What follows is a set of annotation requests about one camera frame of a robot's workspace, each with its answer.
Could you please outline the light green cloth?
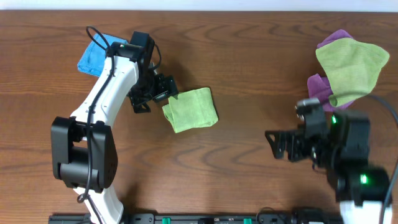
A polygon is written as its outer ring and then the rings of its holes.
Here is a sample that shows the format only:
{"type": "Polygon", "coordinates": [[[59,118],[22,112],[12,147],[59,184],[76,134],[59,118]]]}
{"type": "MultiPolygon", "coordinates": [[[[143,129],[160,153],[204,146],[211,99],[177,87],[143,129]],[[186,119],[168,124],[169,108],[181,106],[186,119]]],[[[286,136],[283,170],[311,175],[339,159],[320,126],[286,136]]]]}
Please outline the light green cloth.
{"type": "Polygon", "coordinates": [[[192,128],[211,127],[219,120],[211,90],[208,87],[170,97],[169,103],[164,105],[162,110],[175,133],[192,128]]]}

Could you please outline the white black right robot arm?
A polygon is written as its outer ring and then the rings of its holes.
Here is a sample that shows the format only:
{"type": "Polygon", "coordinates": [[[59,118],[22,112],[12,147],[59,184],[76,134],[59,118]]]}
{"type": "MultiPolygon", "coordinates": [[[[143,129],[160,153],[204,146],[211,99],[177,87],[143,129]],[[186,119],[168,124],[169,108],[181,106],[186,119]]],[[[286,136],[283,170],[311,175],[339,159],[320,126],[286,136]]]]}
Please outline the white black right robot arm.
{"type": "Polygon", "coordinates": [[[293,130],[266,131],[276,159],[310,159],[325,169],[344,223],[391,223],[391,180],[385,168],[369,162],[370,120],[360,111],[302,111],[304,123],[293,130]]]}

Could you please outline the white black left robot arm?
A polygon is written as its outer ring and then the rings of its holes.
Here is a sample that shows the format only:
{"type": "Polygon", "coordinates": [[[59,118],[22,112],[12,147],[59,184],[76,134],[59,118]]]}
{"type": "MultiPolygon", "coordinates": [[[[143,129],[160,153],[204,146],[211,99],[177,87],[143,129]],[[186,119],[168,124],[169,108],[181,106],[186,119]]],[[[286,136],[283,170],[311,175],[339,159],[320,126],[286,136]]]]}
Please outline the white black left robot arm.
{"type": "Polygon", "coordinates": [[[104,68],[84,102],[51,126],[53,175],[77,194],[90,211],[90,223],[122,223],[123,203],[113,180],[118,155],[112,127],[125,98],[136,114],[178,94],[174,78],[157,72],[152,53],[158,45],[148,33],[135,31],[129,43],[105,42],[104,68]]]}

